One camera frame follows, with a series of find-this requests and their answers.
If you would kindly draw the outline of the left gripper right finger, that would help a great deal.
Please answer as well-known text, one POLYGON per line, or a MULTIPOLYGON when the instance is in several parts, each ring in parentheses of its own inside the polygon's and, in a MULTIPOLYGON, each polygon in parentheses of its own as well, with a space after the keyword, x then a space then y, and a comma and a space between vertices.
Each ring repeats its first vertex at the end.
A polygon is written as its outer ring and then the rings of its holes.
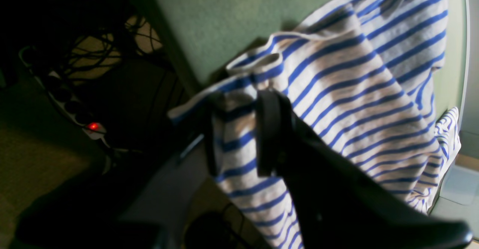
POLYGON ((306 249, 463 249, 465 222, 413 210, 329 148, 274 89, 258 92, 257 172, 280 177, 306 249))

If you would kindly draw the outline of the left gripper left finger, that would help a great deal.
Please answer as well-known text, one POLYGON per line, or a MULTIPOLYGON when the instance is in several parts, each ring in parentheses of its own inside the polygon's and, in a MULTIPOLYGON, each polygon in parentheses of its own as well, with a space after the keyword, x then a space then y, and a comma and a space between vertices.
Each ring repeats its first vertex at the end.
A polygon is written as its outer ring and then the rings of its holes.
POLYGON ((220 92, 140 158, 68 192, 46 195, 19 221, 17 241, 40 249, 179 249, 195 193, 219 164, 206 147, 220 92))

